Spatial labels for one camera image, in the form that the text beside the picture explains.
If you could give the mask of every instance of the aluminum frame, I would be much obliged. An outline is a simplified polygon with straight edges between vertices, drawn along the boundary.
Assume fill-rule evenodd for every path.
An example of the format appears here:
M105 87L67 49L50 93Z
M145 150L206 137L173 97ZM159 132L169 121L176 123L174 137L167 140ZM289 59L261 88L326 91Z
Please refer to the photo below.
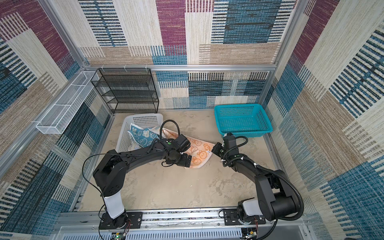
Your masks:
M47 14L48 18L51 20L52 25L55 27L56 31L59 33L61 39L67 46L69 52L72 54L77 64L80 66L80 68L83 68L85 66L85 59L83 57L83 54L80 52L80 49L77 48L74 42L72 41L63 23L59 19L59 16L56 13L56 9L50 3L50 0L37 0L37 1L40 3L41 7Z
M212 208L191 208L191 209L152 209L140 210L143 212L140 229L131 229L132 234L153 233L156 231L187 232L190 230L232 230L244 227L256 227L256 225L235 225L226 226L224 219L218 216L222 208L236 209L236 207L212 207ZM127 212L136 212L137 210L127 210ZM68 212L61 213L51 234L51 240L63 239L66 233L97 233L100 218L98 211L93 212ZM279 220L276 226L298 227L304 240L316 240L312 226L308 218L303 215L296 221ZM259 225L259 228L270 228L273 222ZM121 230L101 230L102 234L108 232L121 232Z
M85 66L87 71L98 68L149 68L152 71L274 71L275 64L247 64L247 65L92 65Z
M282 170L281 166L280 166L280 163L279 163L279 161L277 159L277 155L276 155L275 149L272 147L272 143L271 143L271 139L269 137L269 134L268 133L264 134L263 138L264 138L265 144L266 144L266 146L268 148L269 154L271 155L272 162L273 162L273 164L275 166L275 169L276 170L278 170L278 169Z

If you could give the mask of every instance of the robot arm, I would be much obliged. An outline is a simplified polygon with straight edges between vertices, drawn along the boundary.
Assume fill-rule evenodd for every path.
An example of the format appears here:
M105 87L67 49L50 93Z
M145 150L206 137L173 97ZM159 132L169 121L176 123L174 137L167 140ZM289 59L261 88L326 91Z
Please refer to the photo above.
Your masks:
M120 228L126 222L126 212L120 195L125 174L141 165L160 159L165 159L170 165L189 167L192 157L183 154L189 147L190 142L180 134L176 139L155 139L151 146L131 152L108 151L93 171L93 177L101 189L107 208L108 214L104 216L104 221L111 223L113 226L111 229Z
M183 154L189 147L190 142L187 138L179 134L176 139L155 139L151 146L131 152L117 153L111 150L108 152L109 155L103 157L94 170L93 177L101 189L107 208L103 221L109 223L109 229L123 227L128 219L120 195L125 174L136 167L160 159L165 159L164 162L169 166L176 164L189 167L192 157ZM303 201L295 187L287 180L285 173L259 166L246 155L240 154L238 147L235 136L228 133L223 137L223 144L217 143L212 152L222 158L223 166L230 166L234 171L244 174L255 183L258 205L267 220L299 219L304 209ZM279 189L280 192L273 193L273 188ZM252 216L247 215L246 213L250 211L243 208L245 208L243 204L238 206L237 212L239 219L246 222ZM296 212L297 214L293 217L285 217Z
M257 200L263 216L272 221L274 219L295 220L303 214L303 202L295 187L287 180L282 170L266 169L247 155L240 154L236 145L236 138L232 133L223 137L223 144L217 143L212 152L222 158L223 166L229 166L234 171L244 174L256 185ZM239 219L248 222L252 219L246 214L246 206L239 204ZM298 212L295 217L285 217Z

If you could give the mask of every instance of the black cable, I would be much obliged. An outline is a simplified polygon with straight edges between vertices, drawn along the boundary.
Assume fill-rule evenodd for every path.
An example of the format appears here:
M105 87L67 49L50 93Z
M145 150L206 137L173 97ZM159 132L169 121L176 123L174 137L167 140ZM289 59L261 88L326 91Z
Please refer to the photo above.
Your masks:
M103 196L103 193L99 190L98 187L96 187L95 185L93 185L90 181L88 181L87 178L85 178L84 176L84 166L85 166L85 163L87 162L88 159L90 159L91 157L94 157L94 156L99 156L99 155L114 155L114 156L121 156L121 155L118 155L118 154L112 154L112 153L99 153L99 154L95 154L95 155L92 155L92 156L89 156L83 163L83 167L81 168L81 174L83 175L83 178L85 181L87 181L87 183L91 184L94 188L97 189L97 191L100 192L101 196Z
M161 135L162 135L162 131L163 131L164 124L167 123L167 122L173 122L173 123L176 125L176 127L177 127L177 134L180 135L180 128L179 128L179 126L177 125L177 123L176 123L175 121L173 121L173 120L168 119L168 120L165 120L165 121L163 122L163 124L161 124L161 127L160 127L160 134L159 134L160 139L161 139Z
M220 211L218 212L218 216L219 216L220 218L224 218L224 215L223 215L223 216L220 216L220 213L221 213L222 210L220 210Z
M230 164L231 162L235 161L235 160L239 160L241 159L241 157L235 157L233 158L231 161L229 161L227 163ZM267 173L270 173L276 177L278 177L279 179L281 179L283 182L285 182L292 190L293 192L295 193L296 197L297 197L297 200L299 201L299 210L297 212L296 215L292 216L292 217L280 217L279 219L281 220L285 220L285 221L294 221L294 220L298 220L299 218L301 218L301 216L303 215L304 213L304 201L303 201L303 198L301 197L299 191L297 190L297 188L288 180L286 179L285 177L283 177L282 175L280 175L279 173L271 170L271 169L268 169L268 168L265 168L263 166L260 166L260 165L255 165L255 162L252 161L252 159L248 158L248 157L244 157L243 160L247 160L249 162L251 162L256 168L262 170L262 171L265 171Z
M170 166L174 165L174 163L172 163L172 164L170 164L170 165L168 165L168 166L164 166L163 163L165 163L165 162L167 162L167 161L163 161L163 162L161 162L161 165L162 165L163 167L170 167Z
M155 143L156 143L158 140L159 140L158 138L155 138L155 139L152 141L152 143L151 143L151 145L150 145L150 148L149 148L149 150L147 151L147 154L148 154L150 151L152 151L153 147L155 146Z
M100 219L101 219L100 212L101 212L103 206L105 206L105 204L103 204L103 205L101 206L101 208L100 208L100 210L99 210L99 214L98 214Z
M238 139L238 138L244 138L244 139L245 139L245 142L240 143L239 145L236 145L236 146L234 146L234 147L232 147L232 148L226 150L226 151L224 152L224 154L223 154L223 158L222 158L222 159L225 160L226 155L227 155L230 151L232 151L232 150L234 150L234 149L236 149L236 148L238 148L238 147L241 147L241 146L244 146L245 144L247 144L247 142L248 142L248 138L247 138L247 137L244 137L244 136L238 136L238 137L236 137L236 139Z
M104 238L100 234L100 228L98 228L98 230L99 230L99 236L101 237L102 240L104 240Z
M231 162L233 162L235 160L239 160L239 159L241 159L241 157L235 157L235 158L231 159L231 161L229 161L226 164L224 164L224 167L228 166Z
M264 236L262 236L261 238L256 238L255 240L263 240L263 239L265 239L266 237L268 237L268 236L273 232L273 230L275 229L276 224L277 224L277 219L276 219L276 221L273 223L272 228L271 228L271 229L270 229Z

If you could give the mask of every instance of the white wire mesh basket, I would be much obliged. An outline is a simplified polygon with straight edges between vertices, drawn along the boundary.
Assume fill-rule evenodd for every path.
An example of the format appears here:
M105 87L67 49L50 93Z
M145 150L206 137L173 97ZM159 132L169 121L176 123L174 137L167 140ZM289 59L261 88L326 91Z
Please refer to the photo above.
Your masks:
M63 134L73 119L93 85L91 78L98 78L94 71L83 71L71 83L63 95L43 116L36 128L43 134Z
M145 113L127 116L121 126L116 152L129 151L128 148L132 144L132 138L128 133L131 123L142 128L156 127L163 124L163 115L160 113Z

